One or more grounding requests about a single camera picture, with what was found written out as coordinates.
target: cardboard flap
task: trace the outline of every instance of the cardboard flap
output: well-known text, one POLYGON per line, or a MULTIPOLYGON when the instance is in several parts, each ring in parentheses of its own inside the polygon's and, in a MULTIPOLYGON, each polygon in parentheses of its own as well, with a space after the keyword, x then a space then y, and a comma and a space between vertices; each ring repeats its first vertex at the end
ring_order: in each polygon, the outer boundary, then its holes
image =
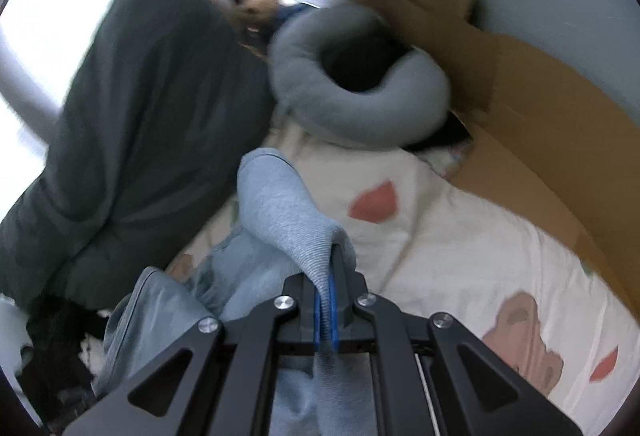
POLYGON ((640 129, 625 112, 575 70, 525 42, 409 0, 360 2, 402 40, 428 52, 449 76, 454 107, 481 118, 487 135, 479 135, 478 145, 493 145, 495 156, 486 149, 472 156, 454 183, 596 262, 639 312, 640 129))

